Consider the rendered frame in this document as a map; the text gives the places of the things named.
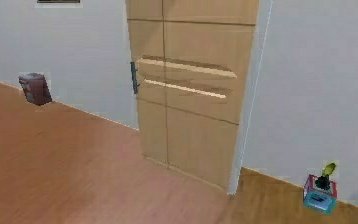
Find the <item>light wooden room door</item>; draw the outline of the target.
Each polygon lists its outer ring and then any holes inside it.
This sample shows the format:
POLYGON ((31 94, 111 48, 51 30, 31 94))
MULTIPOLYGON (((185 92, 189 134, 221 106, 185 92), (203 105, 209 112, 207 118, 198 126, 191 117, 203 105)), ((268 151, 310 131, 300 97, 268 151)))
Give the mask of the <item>light wooden room door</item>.
POLYGON ((229 186, 259 0, 125 0, 143 156, 229 186))

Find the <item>dark red bin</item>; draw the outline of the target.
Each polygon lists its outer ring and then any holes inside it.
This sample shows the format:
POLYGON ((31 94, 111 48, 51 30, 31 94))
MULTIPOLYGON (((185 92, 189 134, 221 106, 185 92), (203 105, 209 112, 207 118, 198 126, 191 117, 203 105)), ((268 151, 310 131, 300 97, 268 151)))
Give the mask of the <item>dark red bin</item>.
POLYGON ((28 102, 41 106, 52 101, 52 97, 43 74, 27 73, 20 75, 18 79, 28 102))

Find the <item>green plant in black pot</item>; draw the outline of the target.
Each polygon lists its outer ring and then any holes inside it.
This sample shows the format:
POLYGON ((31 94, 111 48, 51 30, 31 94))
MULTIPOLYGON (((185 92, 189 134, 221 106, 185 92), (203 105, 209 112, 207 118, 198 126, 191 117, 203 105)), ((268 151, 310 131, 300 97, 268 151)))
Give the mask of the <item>green plant in black pot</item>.
POLYGON ((336 166, 337 166, 337 164, 335 162, 330 162, 322 169, 321 176, 315 181, 315 184, 318 188, 323 189, 323 190, 330 189, 329 177, 335 171, 336 166))

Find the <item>red and teal box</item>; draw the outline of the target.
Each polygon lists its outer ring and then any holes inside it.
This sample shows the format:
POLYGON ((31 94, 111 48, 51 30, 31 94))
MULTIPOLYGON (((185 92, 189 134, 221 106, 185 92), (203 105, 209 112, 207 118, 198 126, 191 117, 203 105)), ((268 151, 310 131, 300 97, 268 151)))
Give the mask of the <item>red and teal box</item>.
POLYGON ((317 176, 310 174, 303 187, 303 205, 330 214, 337 200, 337 185, 329 181, 329 189, 319 188, 315 182, 317 176))

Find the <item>framed wall picture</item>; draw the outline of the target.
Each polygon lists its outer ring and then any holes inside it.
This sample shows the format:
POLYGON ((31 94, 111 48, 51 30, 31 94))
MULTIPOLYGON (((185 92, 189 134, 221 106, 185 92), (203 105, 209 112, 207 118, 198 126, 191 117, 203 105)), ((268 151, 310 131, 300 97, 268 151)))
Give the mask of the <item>framed wall picture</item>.
POLYGON ((83 0, 36 0, 36 8, 81 8, 83 0))

